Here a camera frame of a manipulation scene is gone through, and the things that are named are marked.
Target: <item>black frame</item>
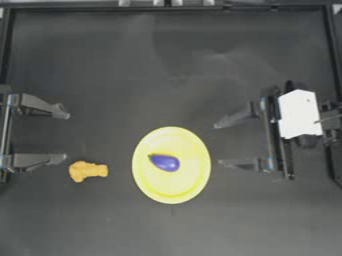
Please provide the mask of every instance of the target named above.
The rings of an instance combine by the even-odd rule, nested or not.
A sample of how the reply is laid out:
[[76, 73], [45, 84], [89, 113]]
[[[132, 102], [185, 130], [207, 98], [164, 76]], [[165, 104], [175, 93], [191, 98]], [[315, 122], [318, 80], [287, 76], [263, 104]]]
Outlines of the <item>black frame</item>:
[[[224, 11], [224, 12], [304, 12], [304, 11], [320, 11], [323, 14], [323, 24], [326, 30], [326, 39], [328, 45], [328, 55], [331, 60], [334, 84], [335, 84], [335, 100], [342, 102], [342, 61], [339, 52], [339, 43], [335, 30], [334, 22], [334, 10], [331, 4], [234, 4], [223, 1], [215, 1], [215, 5], [204, 6], [204, 0], [184, 0], [181, 6], [172, 6], [173, 0], [164, 0], [160, 4], [153, 6], [153, 1], [129, 1], [128, 6], [120, 7], [119, 1], [95, 1], [95, 2], [31, 2], [31, 3], [4, 3], [0, 7], [4, 8], [2, 14], [2, 24], [1, 24], [1, 36], [0, 36], [0, 84], [6, 84], [8, 75], [8, 64], [10, 56], [10, 39], [12, 39], [12, 29], [13, 21], [16, 16], [16, 11], [18, 10], [32, 10], [32, 11], [61, 11], [61, 12], [96, 12], [96, 11], [148, 11], [148, 12], [187, 12], [187, 11]], [[4, 129], [2, 118], [0, 118], [0, 134]], [[9, 152], [9, 143], [4, 142], [1, 139], [1, 144], [4, 147], [4, 152]], [[334, 164], [334, 149], [330, 146], [326, 147], [326, 160], [328, 172], [331, 178], [335, 180], [335, 164]]]

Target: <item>black surface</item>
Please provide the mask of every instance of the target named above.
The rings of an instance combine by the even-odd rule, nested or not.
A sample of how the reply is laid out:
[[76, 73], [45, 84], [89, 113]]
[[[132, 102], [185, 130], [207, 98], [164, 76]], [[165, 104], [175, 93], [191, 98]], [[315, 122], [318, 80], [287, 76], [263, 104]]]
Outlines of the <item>black surface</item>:
[[[20, 4], [20, 3], [40, 3], [40, 4], [55, 4], [56, 2], [63, 3], [80, 3], [80, 2], [113, 2], [116, 0], [0, 0], [0, 4]], [[340, 0], [227, 0], [227, 3], [238, 3], [238, 4], [332, 4], [340, 3]]]
[[[287, 79], [334, 97], [319, 12], [21, 12], [10, 55], [14, 90], [63, 102], [72, 118], [16, 120], [16, 150], [69, 160], [2, 192], [1, 255], [340, 256], [342, 191], [320, 148], [295, 150], [284, 181], [216, 165], [263, 153], [262, 125], [212, 130]], [[212, 158], [204, 191], [175, 206], [149, 200], [131, 175], [140, 138], [168, 125], [194, 131]], [[108, 178], [75, 184], [67, 167], [80, 159], [108, 164]]]

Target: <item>yellow plate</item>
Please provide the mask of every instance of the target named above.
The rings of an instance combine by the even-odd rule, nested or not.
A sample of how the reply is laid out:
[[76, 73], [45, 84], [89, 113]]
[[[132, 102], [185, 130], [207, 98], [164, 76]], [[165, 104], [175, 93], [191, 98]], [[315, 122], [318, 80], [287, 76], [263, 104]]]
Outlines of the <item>yellow plate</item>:
[[[179, 159], [175, 172], [160, 170], [148, 155], [161, 154]], [[206, 187], [211, 171], [210, 154], [199, 137], [179, 127], [153, 130], [136, 146], [132, 158], [135, 182], [155, 201], [179, 204], [192, 199]]]

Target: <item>orange toy food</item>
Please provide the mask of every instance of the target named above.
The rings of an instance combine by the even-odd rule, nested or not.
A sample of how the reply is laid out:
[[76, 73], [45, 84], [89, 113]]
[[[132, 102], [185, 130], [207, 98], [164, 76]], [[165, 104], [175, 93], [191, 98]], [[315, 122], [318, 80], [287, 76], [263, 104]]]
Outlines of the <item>orange toy food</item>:
[[107, 165], [96, 165], [84, 161], [77, 161], [69, 166], [69, 176], [75, 182], [80, 183], [87, 177], [107, 177], [108, 167]]

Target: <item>purple eggplant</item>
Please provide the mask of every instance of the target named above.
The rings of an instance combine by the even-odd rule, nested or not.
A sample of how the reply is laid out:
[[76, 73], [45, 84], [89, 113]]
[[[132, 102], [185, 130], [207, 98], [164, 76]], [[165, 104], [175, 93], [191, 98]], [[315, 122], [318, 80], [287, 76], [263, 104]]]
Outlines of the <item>purple eggplant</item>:
[[152, 164], [167, 172], [175, 172], [179, 169], [179, 160], [176, 157], [152, 154], [148, 156]]

